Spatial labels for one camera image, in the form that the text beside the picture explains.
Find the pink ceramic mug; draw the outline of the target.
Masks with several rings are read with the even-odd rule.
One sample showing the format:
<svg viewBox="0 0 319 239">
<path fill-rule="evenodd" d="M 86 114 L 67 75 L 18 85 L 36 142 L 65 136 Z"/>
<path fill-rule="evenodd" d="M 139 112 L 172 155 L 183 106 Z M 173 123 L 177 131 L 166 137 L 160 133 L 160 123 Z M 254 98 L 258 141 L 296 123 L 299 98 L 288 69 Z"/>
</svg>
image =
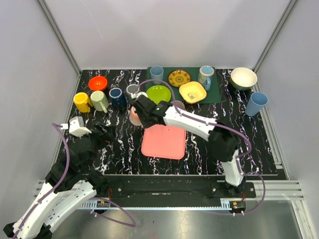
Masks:
<svg viewBox="0 0 319 239">
<path fill-rule="evenodd" d="M 142 123 L 141 123 L 141 121 L 139 119 L 139 116 L 136 113 L 135 107 L 131 107 L 129 120 L 135 126 L 141 126 L 142 125 Z"/>
</svg>

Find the purple translucent cup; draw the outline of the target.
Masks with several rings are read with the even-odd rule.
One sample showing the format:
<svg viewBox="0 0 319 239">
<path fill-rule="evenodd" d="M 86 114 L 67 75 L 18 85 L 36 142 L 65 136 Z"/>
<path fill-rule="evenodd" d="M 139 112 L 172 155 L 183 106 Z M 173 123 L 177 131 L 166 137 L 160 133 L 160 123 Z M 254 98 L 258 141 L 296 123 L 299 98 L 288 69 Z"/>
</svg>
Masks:
<svg viewBox="0 0 319 239">
<path fill-rule="evenodd" d="M 177 108 L 179 108 L 181 110 L 185 110 L 185 105 L 184 105 L 183 102 L 181 102 L 181 101 L 172 101 L 171 103 L 172 103 L 173 106 L 175 106 L 175 107 L 177 107 Z"/>
</svg>

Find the grey ceramic mug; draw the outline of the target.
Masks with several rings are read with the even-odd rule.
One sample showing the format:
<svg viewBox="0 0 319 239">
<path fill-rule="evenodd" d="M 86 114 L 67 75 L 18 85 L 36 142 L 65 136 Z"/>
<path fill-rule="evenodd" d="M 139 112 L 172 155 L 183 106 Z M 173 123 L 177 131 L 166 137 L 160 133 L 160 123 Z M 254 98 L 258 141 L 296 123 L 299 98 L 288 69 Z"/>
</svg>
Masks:
<svg viewBox="0 0 319 239">
<path fill-rule="evenodd" d="M 126 87 L 126 97 L 130 104 L 134 102 L 139 92 L 139 86 L 136 84 L 130 84 Z"/>
</svg>

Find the light green ceramic mug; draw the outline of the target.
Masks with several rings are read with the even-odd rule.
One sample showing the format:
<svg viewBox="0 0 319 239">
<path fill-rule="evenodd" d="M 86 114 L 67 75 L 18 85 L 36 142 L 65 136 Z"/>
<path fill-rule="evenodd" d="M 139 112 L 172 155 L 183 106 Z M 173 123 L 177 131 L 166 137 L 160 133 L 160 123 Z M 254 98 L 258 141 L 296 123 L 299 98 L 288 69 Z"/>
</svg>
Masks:
<svg viewBox="0 0 319 239">
<path fill-rule="evenodd" d="M 90 99 L 97 111 L 104 112 L 105 114 L 108 112 L 109 103 L 104 92 L 94 91 L 91 94 Z"/>
</svg>

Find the dark blue ceramic mug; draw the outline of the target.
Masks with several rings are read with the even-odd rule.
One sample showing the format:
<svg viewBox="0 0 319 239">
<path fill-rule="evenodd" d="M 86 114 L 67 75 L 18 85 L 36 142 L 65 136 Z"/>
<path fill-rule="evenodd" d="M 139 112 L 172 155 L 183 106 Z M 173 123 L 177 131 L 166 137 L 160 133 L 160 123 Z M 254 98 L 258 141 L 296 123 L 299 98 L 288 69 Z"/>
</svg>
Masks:
<svg viewBox="0 0 319 239">
<path fill-rule="evenodd" d="M 109 91 L 109 98 L 115 109 L 124 109 L 127 105 L 124 93 L 120 88 L 112 88 Z"/>
</svg>

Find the yellow glass mug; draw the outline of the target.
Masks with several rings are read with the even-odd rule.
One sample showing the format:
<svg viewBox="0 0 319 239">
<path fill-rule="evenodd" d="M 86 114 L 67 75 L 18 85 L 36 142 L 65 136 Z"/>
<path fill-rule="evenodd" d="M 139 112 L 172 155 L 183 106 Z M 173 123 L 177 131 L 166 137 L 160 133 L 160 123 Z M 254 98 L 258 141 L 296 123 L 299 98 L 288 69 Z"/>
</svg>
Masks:
<svg viewBox="0 0 319 239">
<path fill-rule="evenodd" d="M 81 113 L 88 113 L 91 111 L 92 102 L 85 92 L 79 92 L 73 97 L 73 103 L 75 104 L 76 108 Z"/>
</svg>

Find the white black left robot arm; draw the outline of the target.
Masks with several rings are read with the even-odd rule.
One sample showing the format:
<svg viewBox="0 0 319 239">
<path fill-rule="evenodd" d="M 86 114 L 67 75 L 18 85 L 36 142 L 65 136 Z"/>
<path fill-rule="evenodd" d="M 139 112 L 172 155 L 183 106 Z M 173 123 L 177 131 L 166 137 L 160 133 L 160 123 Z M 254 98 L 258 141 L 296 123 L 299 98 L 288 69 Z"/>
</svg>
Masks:
<svg viewBox="0 0 319 239">
<path fill-rule="evenodd" d="M 12 239 L 50 239 L 58 223 L 92 197 L 109 193 L 109 181 L 95 170 L 97 152 L 115 141 L 116 126 L 94 124 L 88 134 L 68 144 L 62 133 L 67 125 L 54 124 L 65 148 L 65 156 L 51 167 L 45 182 L 26 213 L 5 225 L 3 232 Z"/>
</svg>

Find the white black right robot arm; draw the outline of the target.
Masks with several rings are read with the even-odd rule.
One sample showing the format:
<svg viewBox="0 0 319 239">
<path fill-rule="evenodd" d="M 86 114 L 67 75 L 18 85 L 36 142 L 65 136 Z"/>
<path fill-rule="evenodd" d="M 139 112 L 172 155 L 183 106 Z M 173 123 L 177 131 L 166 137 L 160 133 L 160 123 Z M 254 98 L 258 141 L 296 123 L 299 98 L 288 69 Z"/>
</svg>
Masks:
<svg viewBox="0 0 319 239">
<path fill-rule="evenodd" d="M 133 107 L 144 128 L 156 124 L 175 126 L 209 142 L 213 155 L 223 167 L 228 195 L 235 198 L 244 192 L 246 180 L 238 162 L 239 139 L 234 129 L 214 118 L 187 112 L 165 101 L 156 104 L 144 95 L 134 100 Z"/>
</svg>

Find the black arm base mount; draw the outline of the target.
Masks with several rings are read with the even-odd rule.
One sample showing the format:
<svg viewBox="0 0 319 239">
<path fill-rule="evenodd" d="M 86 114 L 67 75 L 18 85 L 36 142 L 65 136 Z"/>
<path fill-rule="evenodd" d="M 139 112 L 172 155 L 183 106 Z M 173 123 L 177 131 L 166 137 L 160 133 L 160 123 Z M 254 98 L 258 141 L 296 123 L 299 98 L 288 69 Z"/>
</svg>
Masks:
<svg viewBox="0 0 319 239">
<path fill-rule="evenodd" d="M 244 180 L 239 187 L 220 175 L 105 175 L 112 197 L 133 194 L 197 194 L 216 198 L 255 199 L 254 184 Z"/>
</svg>

